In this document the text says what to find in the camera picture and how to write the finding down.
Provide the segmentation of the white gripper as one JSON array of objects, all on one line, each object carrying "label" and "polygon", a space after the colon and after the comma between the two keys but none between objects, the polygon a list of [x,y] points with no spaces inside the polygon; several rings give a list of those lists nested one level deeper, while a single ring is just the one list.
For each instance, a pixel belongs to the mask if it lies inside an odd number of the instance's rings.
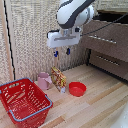
[{"label": "white gripper", "polygon": [[[54,57],[59,56],[59,51],[56,47],[70,46],[79,43],[80,27],[73,27],[71,29],[57,29],[51,30],[47,33],[47,46],[54,48]],[[71,54],[71,48],[67,48],[66,55]]]}]

